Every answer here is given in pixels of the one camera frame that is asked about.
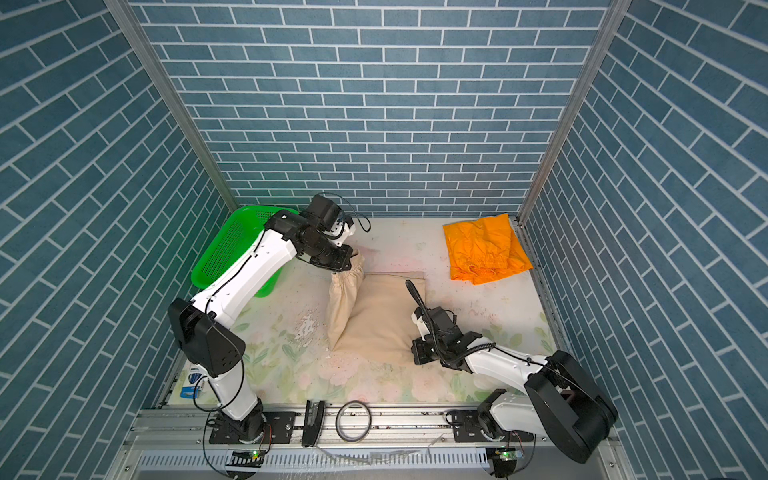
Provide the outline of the green plastic basket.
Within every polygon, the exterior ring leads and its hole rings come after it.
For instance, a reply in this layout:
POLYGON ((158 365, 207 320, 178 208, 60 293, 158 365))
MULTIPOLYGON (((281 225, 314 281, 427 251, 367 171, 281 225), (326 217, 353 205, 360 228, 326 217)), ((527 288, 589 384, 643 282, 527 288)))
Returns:
POLYGON ((218 280, 264 231, 267 220, 283 207, 245 206, 236 210, 214 237, 191 273, 194 286, 205 290, 218 280))

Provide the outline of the beige shorts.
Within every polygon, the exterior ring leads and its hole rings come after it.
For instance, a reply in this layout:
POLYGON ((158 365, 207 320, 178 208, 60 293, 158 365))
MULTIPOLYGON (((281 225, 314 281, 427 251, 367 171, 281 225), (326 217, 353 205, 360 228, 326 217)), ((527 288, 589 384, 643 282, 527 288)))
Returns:
POLYGON ((420 271, 367 273, 364 263, 363 255, 355 252, 351 268, 331 276, 329 347, 373 362, 412 365, 412 342, 421 333, 412 320, 417 303, 406 282, 425 295, 426 276, 420 271))

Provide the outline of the orange shorts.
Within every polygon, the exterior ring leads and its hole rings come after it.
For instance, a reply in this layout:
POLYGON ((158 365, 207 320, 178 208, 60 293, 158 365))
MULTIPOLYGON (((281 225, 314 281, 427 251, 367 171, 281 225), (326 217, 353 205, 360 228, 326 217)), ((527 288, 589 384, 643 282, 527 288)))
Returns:
POLYGON ((533 268, 508 214, 443 226, 450 278, 483 285, 533 268))

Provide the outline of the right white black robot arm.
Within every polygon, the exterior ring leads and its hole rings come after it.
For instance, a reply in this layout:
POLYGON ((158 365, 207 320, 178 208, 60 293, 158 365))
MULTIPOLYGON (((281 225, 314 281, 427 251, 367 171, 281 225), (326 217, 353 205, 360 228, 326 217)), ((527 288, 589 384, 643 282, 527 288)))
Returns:
POLYGON ((455 316, 436 307, 411 315, 419 330, 414 363, 483 375, 503 384, 474 414, 474 426, 490 441, 514 432, 548 438, 561 453, 584 464, 605 440, 619 414, 595 380, 566 351, 529 355, 464 333, 455 316))

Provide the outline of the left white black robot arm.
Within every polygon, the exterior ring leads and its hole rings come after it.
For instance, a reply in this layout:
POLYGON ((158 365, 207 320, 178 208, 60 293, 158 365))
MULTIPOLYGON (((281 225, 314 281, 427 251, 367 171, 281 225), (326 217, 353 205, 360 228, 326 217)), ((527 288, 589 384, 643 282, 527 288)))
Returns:
POLYGON ((202 371, 218 401, 207 412, 234 431, 236 443, 261 441, 266 418, 247 380, 246 342, 234 332, 235 321, 264 284, 296 257, 331 272, 349 270, 353 249, 346 239, 354 231, 350 215, 322 196, 299 213, 279 210, 219 279, 168 307, 180 350, 202 371))

